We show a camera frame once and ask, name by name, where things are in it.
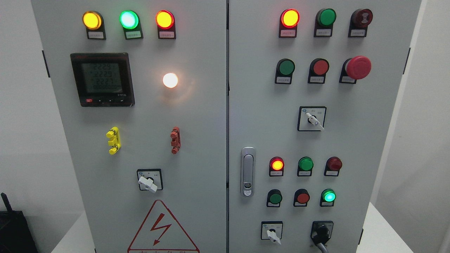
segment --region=red terminal connector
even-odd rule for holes
[[[177,126],[174,127],[172,129],[172,133],[170,133],[170,137],[172,138],[171,141],[172,154],[176,154],[181,148],[180,128]]]

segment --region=high voltage warning triangle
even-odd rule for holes
[[[200,253],[173,213],[157,199],[142,222],[128,253]]]

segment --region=white switch handle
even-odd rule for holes
[[[275,231],[270,231],[267,230],[267,237],[272,240],[273,243],[278,243],[281,245],[281,241],[280,238],[278,238],[277,234],[275,233]]]
[[[321,131],[324,131],[324,127],[322,126],[322,124],[320,123],[320,121],[317,120],[316,117],[312,116],[311,113],[306,113],[306,115],[308,116],[309,121],[317,128],[319,128]]]
[[[141,176],[141,177],[139,178],[138,183],[141,184],[141,185],[143,185],[143,186],[145,187],[146,190],[149,190],[149,191],[151,191],[151,192],[153,192],[153,193],[155,193],[156,190],[158,190],[158,186],[157,186],[156,184],[154,184],[154,183],[153,183],[153,180],[150,179],[150,178],[147,179],[147,178]]]

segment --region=gray metal panel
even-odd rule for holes
[[[396,100],[420,0],[230,0],[229,10],[229,248],[235,252],[318,252],[311,224],[334,222],[327,243],[332,253],[356,251],[370,193]],[[299,10],[297,38],[278,38],[280,14]],[[313,38],[314,19],[322,8],[337,13],[331,38]],[[366,38],[348,38],[350,16],[369,8],[374,20]],[[342,64],[365,55],[372,72],[355,85],[339,84]],[[307,84],[315,58],[330,62],[326,83]],[[291,85],[274,84],[282,58],[296,64]],[[326,106],[324,132],[298,132],[300,106]],[[257,150],[255,192],[239,192],[240,150]],[[283,177],[269,177],[269,161],[285,161]],[[297,177],[297,163],[309,156],[312,177]],[[327,159],[338,156],[339,177],[324,177]],[[297,189],[309,191],[305,208],[293,207]],[[336,191],[334,207],[319,206],[321,192]],[[279,189],[280,208],[266,208],[267,192]],[[260,240],[261,221],[283,221],[282,245]]]
[[[97,252],[126,252],[156,199],[202,253],[225,252],[226,1],[32,4]],[[139,15],[144,39],[125,40],[119,14],[127,9]],[[158,39],[154,19],[161,9],[175,16],[176,40]],[[107,40],[86,38],[87,10],[102,14]],[[80,106],[69,55],[89,52],[129,54],[134,107]],[[162,85],[168,72],[180,80],[172,90]],[[122,148],[111,156],[105,133],[113,126],[121,131]],[[174,126],[182,140],[177,155],[169,137]],[[148,167],[162,169],[163,191],[139,191],[136,170]],[[168,232],[162,240],[177,238]]]

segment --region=lcd display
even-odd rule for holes
[[[118,63],[82,63],[87,93],[122,93]]]

